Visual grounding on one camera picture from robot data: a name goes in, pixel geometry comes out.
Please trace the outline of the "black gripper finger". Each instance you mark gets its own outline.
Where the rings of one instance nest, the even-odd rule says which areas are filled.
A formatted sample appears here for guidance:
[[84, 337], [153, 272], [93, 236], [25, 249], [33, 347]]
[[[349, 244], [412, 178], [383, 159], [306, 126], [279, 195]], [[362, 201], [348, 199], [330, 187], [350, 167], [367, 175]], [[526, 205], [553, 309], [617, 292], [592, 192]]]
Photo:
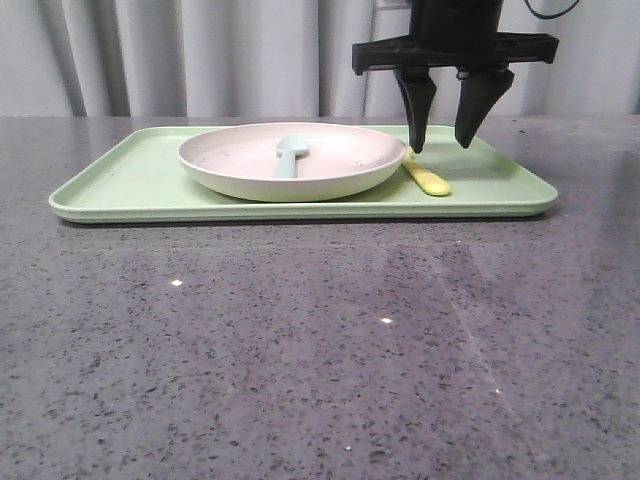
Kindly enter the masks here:
[[409, 145], [415, 153], [420, 153], [426, 141], [428, 116], [437, 87], [426, 68], [396, 69], [394, 75], [405, 108]]
[[455, 120], [455, 138], [468, 148], [479, 127], [498, 100], [511, 88], [514, 73], [503, 67], [458, 71], [461, 84]]

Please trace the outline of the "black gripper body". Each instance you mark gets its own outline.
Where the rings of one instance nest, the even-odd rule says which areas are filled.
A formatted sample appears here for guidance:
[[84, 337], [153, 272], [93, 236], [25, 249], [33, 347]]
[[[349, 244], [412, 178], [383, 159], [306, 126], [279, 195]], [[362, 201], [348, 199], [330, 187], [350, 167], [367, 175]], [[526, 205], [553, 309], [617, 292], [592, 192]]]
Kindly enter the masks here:
[[551, 64], [559, 40], [543, 33], [498, 30], [501, 1], [413, 1], [404, 36], [352, 46], [357, 75], [378, 70], [455, 67], [465, 72], [512, 63]]

